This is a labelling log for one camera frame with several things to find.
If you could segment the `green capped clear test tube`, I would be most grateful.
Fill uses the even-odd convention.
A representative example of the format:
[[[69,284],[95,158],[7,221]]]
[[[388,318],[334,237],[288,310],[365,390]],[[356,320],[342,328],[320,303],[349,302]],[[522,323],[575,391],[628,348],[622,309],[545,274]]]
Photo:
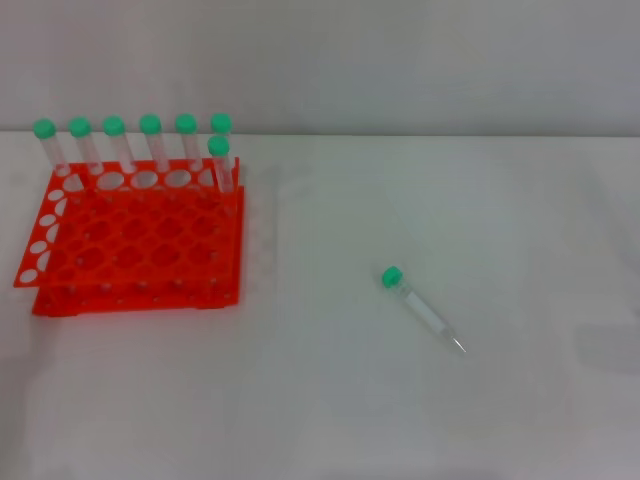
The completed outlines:
[[[126,135],[124,121],[117,115],[108,116],[102,123],[104,133],[109,138],[117,161],[124,173],[136,171],[135,160]]]
[[[84,187],[80,178],[71,171],[71,167],[62,150],[54,122],[48,118],[36,120],[33,124],[33,133],[40,140],[53,168],[53,173],[62,181],[63,188],[69,192],[83,190]]]
[[[224,138],[228,144],[231,143],[233,120],[229,114],[214,113],[210,118],[210,128],[216,137]]]
[[[153,113],[143,115],[139,120],[141,132],[145,135],[147,145],[159,172],[167,172],[170,169],[169,160],[162,134],[160,118]]]
[[[452,326],[416,293],[412,285],[405,279],[404,273],[398,267],[390,266],[387,268],[381,276],[381,282],[385,289],[398,295],[416,317],[435,335],[441,337],[446,343],[462,354],[467,353],[466,348],[460,342]]]
[[[68,126],[89,173],[94,176],[101,175],[104,172],[104,167],[94,141],[89,120],[82,116],[74,117],[69,121]]]
[[[229,141],[224,136],[214,135],[209,138],[207,146],[213,159],[219,190],[225,194],[231,193],[234,190],[234,181]]]
[[[176,132],[180,134],[189,170],[199,172],[203,168],[203,160],[198,144],[198,126],[196,118],[190,113],[183,113],[175,119]]]

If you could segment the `orange test tube rack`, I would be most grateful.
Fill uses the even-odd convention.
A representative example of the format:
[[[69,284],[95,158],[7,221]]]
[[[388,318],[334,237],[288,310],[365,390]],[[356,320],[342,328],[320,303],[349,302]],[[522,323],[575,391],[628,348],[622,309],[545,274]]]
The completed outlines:
[[[238,303],[245,188],[219,191],[213,161],[167,172],[116,161],[97,176],[84,163],[52,174],[14,279],[37,291],[33,314],[69,317],[161,309],[221,309]]]

